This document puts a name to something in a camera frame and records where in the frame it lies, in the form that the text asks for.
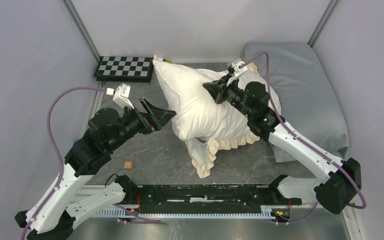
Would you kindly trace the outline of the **white pillow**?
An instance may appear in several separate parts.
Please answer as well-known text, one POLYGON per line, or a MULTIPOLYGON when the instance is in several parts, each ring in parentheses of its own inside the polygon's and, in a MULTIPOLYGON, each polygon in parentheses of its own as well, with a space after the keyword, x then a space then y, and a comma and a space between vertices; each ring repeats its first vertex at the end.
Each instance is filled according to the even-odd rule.
POLYGON ((158 83, 170 110, 174 134, 182 141, 202 138, 207 141, 230 141, 255 138, 247 119, 229 103, 216 104, 205 83, 218 81, 227 71, 169 63, 154 56, 152 60, 158 83))

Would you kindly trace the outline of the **grey pillowcase with cream ruffle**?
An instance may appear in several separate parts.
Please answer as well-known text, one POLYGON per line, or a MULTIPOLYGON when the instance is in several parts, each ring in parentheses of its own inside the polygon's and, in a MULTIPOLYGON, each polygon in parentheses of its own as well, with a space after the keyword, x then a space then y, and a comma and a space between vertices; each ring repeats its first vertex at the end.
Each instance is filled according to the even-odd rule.
POLYGON ((244 115, 227 101, 216 104, 203 88, 204 83, 223 77, 224 71, 188 66, 184 70, 187 85, 177 126, 198 176, 206 178, 211 174, 218 151, 254 144, 260 138, 250 131, 244 115))

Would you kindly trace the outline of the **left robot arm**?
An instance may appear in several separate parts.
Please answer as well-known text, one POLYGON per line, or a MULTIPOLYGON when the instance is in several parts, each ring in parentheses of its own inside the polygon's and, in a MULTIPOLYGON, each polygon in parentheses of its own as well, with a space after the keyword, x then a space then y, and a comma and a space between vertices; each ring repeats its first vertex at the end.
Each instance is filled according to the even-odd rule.
POLYGON ((66 154, 60 172, 40 201, 30 210, 16 214, 25 240, 66 240, 85 220, 111 205, 133 203, 139 193, 137 185, 126 175, 80 201, 73 198, 112 154, 136 134, 160 131, 176 112, 140 103, 144 111, 125 107, 123 115, 116 109, 100 109, 88 121, 88 129, 66 154))

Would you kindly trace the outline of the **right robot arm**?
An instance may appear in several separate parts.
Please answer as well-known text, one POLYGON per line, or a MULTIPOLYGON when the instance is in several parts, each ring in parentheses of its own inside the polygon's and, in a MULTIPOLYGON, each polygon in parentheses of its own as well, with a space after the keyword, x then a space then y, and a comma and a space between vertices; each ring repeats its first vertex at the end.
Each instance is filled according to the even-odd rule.
POLYGON ((287 152, 314 175, 314 178, 279 176, 268 191, 273 203, 297 198, 317 202, 333 214, 341 213, 347 206, 366 208, 360 163, 353 158, 343 160, 302 136, 269 106, 271 96, 265 84, 252 81, 240 89, 237 81, 230 85, 211 82, 203 87, 215 103, 227 102, 243 114, 252 133, 287 152))

